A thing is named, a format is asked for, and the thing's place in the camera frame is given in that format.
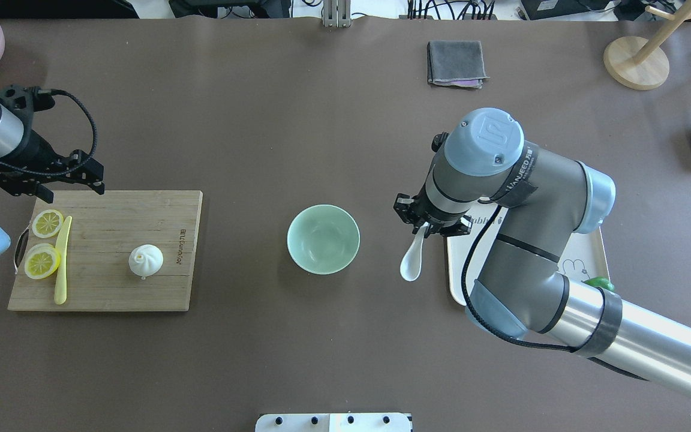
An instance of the cutting board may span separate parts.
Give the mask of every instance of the cutting board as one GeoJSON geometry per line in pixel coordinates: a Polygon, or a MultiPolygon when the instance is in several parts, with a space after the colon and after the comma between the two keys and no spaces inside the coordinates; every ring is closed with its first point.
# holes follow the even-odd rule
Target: cutting board
{"type": "MultiPolygon", "coordinates": [[[[199,236],[201,191],[55,191],[37,200],[31,221],[52,208],[72,216],[68,300],[55,304],[55,274],[38,281],[17,269],[10,311],[187,311],[199,236]],[[153,244],[164,264],[145,280],[130,270],[132,249],[153,244]]],[[[55,239],[29,233],[25,251],[55,239]]]]}

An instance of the yellow knife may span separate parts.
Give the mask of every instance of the yellow knife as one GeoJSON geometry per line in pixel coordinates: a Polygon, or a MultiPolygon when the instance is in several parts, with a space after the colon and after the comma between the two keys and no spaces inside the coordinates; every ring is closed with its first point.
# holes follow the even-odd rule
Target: yellow knife
{"type": "Polygon", "coordinates": [[[55,241],[55,249],[60,254],[60,264],[58,265],[58,279],[55,281],[55,304],[65,303],[68,297],[68,282],[65,274],[68,268],[68,233],[71,230],[71,216],[66,216],[63,226],[58,232],[58,240],[55,241]]]}

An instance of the lemon half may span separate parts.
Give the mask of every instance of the lemon half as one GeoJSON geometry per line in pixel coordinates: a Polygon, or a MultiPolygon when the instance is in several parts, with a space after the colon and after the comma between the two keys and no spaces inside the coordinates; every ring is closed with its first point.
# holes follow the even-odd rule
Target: lemon half
{"type": "Polygon", "coordinates": [[[60,253],[49,243],[40,243],[28,250],[25,257],[25,275],[31,279],[44,279],[55,273],[60,265],[60,253]]]}
{"type": "Polygon", "coordinates": [[[63,214],[57,210],[45,210],[36,215],[31,229],[39,238],[49,238],[60,231],[63,226],[63,214]]]}

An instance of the green bowl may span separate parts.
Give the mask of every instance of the green bowl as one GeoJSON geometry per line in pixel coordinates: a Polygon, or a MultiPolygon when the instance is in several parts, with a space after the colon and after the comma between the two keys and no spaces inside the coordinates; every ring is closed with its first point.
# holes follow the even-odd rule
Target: green bowl
{"type": "Polygon", "coordinates": [[[287,249],[294,262],[313,274],[346,268],[359,251],[359,227],[347,211],[315,205],[300,212],[287,231],[287,249]]]}

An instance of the white tray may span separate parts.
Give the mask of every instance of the white tray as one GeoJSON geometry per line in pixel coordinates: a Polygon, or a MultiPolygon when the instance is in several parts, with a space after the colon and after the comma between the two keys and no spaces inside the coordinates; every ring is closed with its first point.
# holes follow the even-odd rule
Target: white tray
{"type": "MultiPolygon", "coordinates": [[[[463,270],[463,262],[468,255],[468,250],[471,249],[474,238],[482,230],[483,225],[488,221],[493,211],[493,205],[474,204],[471,210],[466,213],[474,221],[471,233],[469,235],[449,237],[445,241],[449,292],[452,298],[463,306],[465,306],[465,300],[460,287],[460,274],[463,270]]],[[[500,224],[505,214],[507,214],[507,208],[500,211],[497,221],[485,233],[474,252],[474,256],[471,258],[465,281],[465,286],[468,287],[469,293],[471,293],[471,288],[474,286],[474,280],[477,279],[482,271],[485,258],[492,248],[492,243],[497,235],[497,231],[500,229],[500,224]]],[[[570,235],[570,241],[568,241],[567,248],[564,249],[564,254],[561,255],[557,267],[559,273],[566,274],[567,277],[576,281],[587,281],[592,277],[606,277],[609,279],[609,269],[606,267],[606,254],[604,254],[601,229],[591,233],[573,233],[573,235],[570,235]]]]}

